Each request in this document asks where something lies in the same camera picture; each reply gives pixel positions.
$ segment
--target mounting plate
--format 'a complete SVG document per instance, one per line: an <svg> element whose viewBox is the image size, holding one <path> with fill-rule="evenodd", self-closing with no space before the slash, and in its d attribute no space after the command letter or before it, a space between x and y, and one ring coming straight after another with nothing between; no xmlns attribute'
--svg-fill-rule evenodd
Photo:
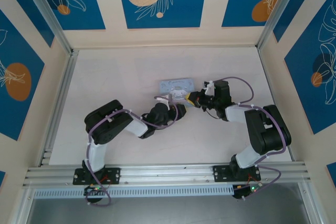
<svg viewBox="0 0 336 224"><path fill-rule="evenodd" d="M255 166L239 169L234 175L229 165L215 165L213 166L213 172L215 182L247 182L249 176L255 178L257 181L261 180L260 171Z"/></svg>
<svg viewBox="0 0 336 224"><path fill-rule="evenodd" d="M103 185L118 185L120 178L120 168L103 168L95 173ZM97 184L90 172L83 168L75 170L73 185L91 185Z"/></svg>

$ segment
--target black robot arm segment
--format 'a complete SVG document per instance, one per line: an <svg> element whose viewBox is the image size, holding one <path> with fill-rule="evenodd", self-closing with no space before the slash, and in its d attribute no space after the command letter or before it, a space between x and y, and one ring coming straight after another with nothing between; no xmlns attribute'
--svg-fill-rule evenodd
<svg viewBox="0 0 336 224"><path fill-rule="evenodd" d="M115 111L122 110L123 106L118 100L113 100L104 106L92 111L88 114L85 119L86 132L89 133L91 129L103 120L109 114ZM92 138L94 143L97 144L107 144L112 139L114 139L124 128L127 127L133 118L126 112L119 113L113 118L103 122L99 127L97 127L93 133Z"/></svg>
<svg viewBox="0 0 336 224"><path fill-rule="evenodd" d="M185 106L182 104L177 104L177 121L181 119L185 113L186 109ZM168 125L169 121L173 121L176 117L176 111L174 106L170 106L169 110L167 105L164 103L157 103L154 108L151 109L151 111L147 114L142 115L143 120L146 122L149 122L151 124L155 124L158 126L164 126ZM140 138L144 139L147 137L150 137L151 135L154 134L155 130L157 128L151 125L148 125L148 130L140 136Z"/></svg>
<svg viewBox="0 0 336 224"><path fill-rule="evenodd" d="M291 144L291 135L283 121L278 108L275 105L263 107L278 123L285 138L286 146ZM251 146L259 155L264 155L270 151L278 151L283 148L280 134L272 121L266 117L264 112L259 110L245 111L248 135Z"/></svg>
<svg viewBox="0 0 336 224"><path fill-rule="evenodd" d="M209 84L210 82L204 82L205 87ZM225 109L234 104L230 96L229 84L227 81L218 80L214 81L213 85L215 88L214 95L208 95L205 89L202 89L201 91L191 92L186 100L196 108L202 108L203 111L215 109L217 116L227 121Z"/></svg>

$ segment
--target white tabletop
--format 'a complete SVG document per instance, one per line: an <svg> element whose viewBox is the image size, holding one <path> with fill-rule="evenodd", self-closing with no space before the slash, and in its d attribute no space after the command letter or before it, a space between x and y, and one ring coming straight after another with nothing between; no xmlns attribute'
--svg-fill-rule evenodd
<svg viewBox="0 0 336 224"><path fill-rule="evenodd" d="M203 81L237 76L255 91L253 104L273 104L259 55L254 47L142 47L81 50L62 113L50 165L81 164L87 133L84 118L118 99L138 115L155 105L161 80L192 78L200 90ZM250 97L238 80L229 80L234 102ZM187 108L184 118L170 128L139 139L123 131L108 145L106 164L222 163L249 144L245 124L211 118ZM268 161L291 161L288 151Z"/></svg>

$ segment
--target robotic arm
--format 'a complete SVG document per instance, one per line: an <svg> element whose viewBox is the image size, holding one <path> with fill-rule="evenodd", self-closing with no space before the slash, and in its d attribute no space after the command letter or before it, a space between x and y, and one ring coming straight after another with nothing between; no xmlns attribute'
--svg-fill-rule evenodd
<svg viewBox="0 0 336 224"><path fill-rule="evenodd" d="M241 104L252 98L237 104L232 102L229 85L225 80L204 82L204 86L205 89L188 94L186 100L196 108L202 108L203 111L214 109L218 118L224 121L246 123L250 139L250 145L234 155L227 167L213 167L215 175L221 173L221 176L215 176L215 181L248 181L249 174L252 173L257 174L256 178L260 180L255 165L267 155L284 152L285 147L291 144L291 135L277 107L268 105L255 109L253 105ZM89 143L87 159L82 162L82 168L75 170L73 184L93 186L98 181L99 185L118 184L120 169L105 168L107 144L123 130L139 138L147 138L153 135L155 130L167 127L169 121L181 119L186 113L185 106L182 104L169 106L166 100L168 99L161 99L161 102L141 118L125 110L118 100L113 100L88 114L85 118L86 131L92 136L93 142Z"/></svg>
<svg viewBox="0 0 336 224"><path fill-rule="evenodd" d="M234 155L230 162L233 176L241 173L242 169L252 167L257 161L272 152L281 150L283 142L274 122L260 110L240 106L232 102L228 82L225 80L205 82L205 89L192 92L186 100L203 111L214 109L217 116L228 122L246 123L250 138L250 146ZM214 95L209 92L214 88ZM263 107L277 122L284 136L286 146L291 143L290 133L275 105Z"/></svg>
<svg viewBox="0 0 336 224"><path fill-rule="evenodd" d="M160 102L158 102L149 113L143 114L142 118L129 110L125 110L118 100L113 100L105 104L85 117L86 132L90 134L92 129L95 129L91 133L93 141L89 143L88 158L83 160L82 168L75 170L74 185L96 184L97 182L92 176L90 169L100 181L108 174L118 172L115 168L105 168L104 158L108 143L121 131L126 130L144 139L152 136L155 130L158 129L158 126L163 126L163 129L167 126L169 121L175 119L178 121L185 115L186 109L184 105L177 104L175 106L169 106L168 99L157 99ZM112 113L116 114L99 124ZM108 180L102 182L102 184L109 184L111 181ZM112 182L111 184L117 184L118 179Z"/></svg>

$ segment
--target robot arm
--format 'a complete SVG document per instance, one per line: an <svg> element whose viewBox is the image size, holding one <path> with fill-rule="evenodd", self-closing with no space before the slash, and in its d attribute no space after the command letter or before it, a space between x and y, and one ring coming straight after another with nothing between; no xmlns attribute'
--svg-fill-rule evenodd
<svg viewBox="0 0 336 224"><path fill-rule="evenodd" d="M113 100L88 114L84 122L86 124L87 133L90 133L95 127L95 130L91 133L93 141L90 143L90 148L88 149L88 158L82 162L82 168L76 169L75 171L73 184L96 184L88 168L88 162L90 162L92 172L99 180L103 179L108 172L111 172L105 169L105 153L108 143L121 131L126 130L139 138L147 138L154 134L157 126L165 126L169 121L173 121L176 117L175 107L169 106L164 99L158 98L158 100L160 102L157 103L149 113L142 115L142 120L139 120L139 117L134 116L130 111L125 110L118 100ZM177 104L176 108L176 120L179 120L185 115L186 109L182 104ZM97 127L99 122L117 111L120 111L120 113L108 118Z"/></svg>
<svg viewBox="0 0 336 224"><path fill-rule="evenodd" d="M227 81L205 82L206 89L192 92L186 100L197 108L215 109L217 116L229 122L246 123L251 145L232 158L235 169L254 166L263 156L281 150L283 143L274 123L260 110L239 106L232 102ZM214 86L214 95L208 94ZM275 105L263 107L277 122L285 138L286 146L291 143L290 133Z"/></svg>

